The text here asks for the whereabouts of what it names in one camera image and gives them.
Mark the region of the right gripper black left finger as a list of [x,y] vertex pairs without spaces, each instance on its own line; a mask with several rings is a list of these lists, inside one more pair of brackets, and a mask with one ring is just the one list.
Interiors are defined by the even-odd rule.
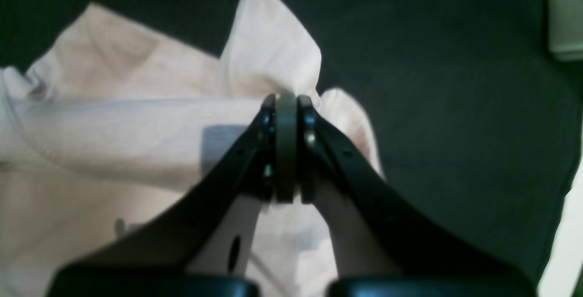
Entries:
[[50,297],[256,297],[242,278],[261,208],[292,203],[297,100],[269,95],[186,196],[119,241],[59,270]]

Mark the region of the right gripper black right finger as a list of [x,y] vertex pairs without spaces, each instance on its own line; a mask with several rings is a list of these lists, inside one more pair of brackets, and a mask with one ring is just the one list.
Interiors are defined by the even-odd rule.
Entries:
[[297,97],[297,177],[330,232],[329,297],[533,297],[531,281],[415,209],[383,177],[366,112],[345,94],[322,113]]

